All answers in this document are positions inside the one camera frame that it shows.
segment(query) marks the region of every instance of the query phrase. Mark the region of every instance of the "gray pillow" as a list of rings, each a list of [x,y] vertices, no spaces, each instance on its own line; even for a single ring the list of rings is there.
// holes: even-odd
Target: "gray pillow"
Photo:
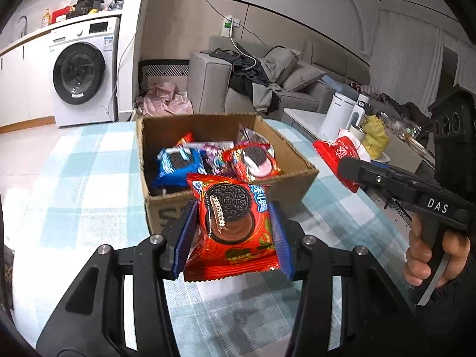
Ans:
[[[324,74],[325,71],[313,65],[305,62],[298,62],[296,68],[283,83],[283,88],[295,93],[318,81]]]
[[[270,82],[281,85],[298,63],[300,54],[301,52],[294,49],[276,47],[260,59]]]

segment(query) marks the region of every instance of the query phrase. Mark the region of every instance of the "faucet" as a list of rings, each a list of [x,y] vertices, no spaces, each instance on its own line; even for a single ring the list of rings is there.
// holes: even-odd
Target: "faucet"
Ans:
[[[28,24],[28,19],[27,19],[27,16],[23,15],[22,17],[20,17],[20,20],[18,20],[18,23],[20,23],[21,19],[25,19],[25,26],[23,27],[23,32],[21,33],[21,37],[24,37],[26,34],[27,34],[27,24]]]

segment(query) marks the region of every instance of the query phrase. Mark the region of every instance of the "blue oreo package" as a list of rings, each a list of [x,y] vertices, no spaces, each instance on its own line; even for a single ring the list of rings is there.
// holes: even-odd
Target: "blue oreo package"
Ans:
[[[202,156],[197,149],[182,146],[163,149],[157,156],[157,161],[159,174],[152,183],[155,188],[187,187],[187,173],[206,174]]]

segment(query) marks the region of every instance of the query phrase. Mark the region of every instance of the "checkered tablecloth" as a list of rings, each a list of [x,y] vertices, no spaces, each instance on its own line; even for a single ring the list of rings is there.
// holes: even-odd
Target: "checkered tablecloth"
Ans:
[[[363,192],[352,194],[342,186],[299,132],[268,122],[320,170],[302,203],[287,215],[330,246],[366,245],[403,292],[404,238]],[[33,189],[13,268],[15,322],[33,346],[100,244],[119,249],[148,236],[134,126],[72,129],[59,140]],[[333,285],[330,348],[339,345],[341,318],[339,278]],[[278,357],[286,350],[300,283],[288,282],[280,271],[200,283],[181,277],[166,281],[166,292],[183,356]],[[127,345],[135,347],[131,278],[124,296]]]

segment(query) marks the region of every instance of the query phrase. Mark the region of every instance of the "red box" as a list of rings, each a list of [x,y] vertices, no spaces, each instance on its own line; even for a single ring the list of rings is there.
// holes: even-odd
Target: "red box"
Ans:
[[[66,8],[58,9],[57,11],[54,11],[54,12],[51,14],[50,24],[56,23],[56,19],[58,18],[58,16],[63,16],[63,15],[65,15],[66,13],[68,13],[68,12],[70,11],[70,8],[71,8],[71,7],[66,7]]]

